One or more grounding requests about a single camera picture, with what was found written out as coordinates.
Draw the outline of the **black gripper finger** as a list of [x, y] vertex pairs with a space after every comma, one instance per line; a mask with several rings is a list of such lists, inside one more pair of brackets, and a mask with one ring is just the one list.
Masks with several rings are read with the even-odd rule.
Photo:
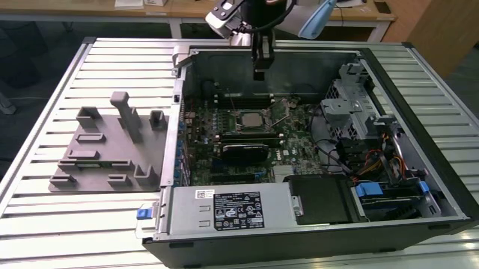
[[254, 64], [254, 80], [263, 81], [266, 79], [266, 72], [269, 71], [274, 60], [274, 31], [265, 31], [253, 34], [251, 40], [251, 60]]

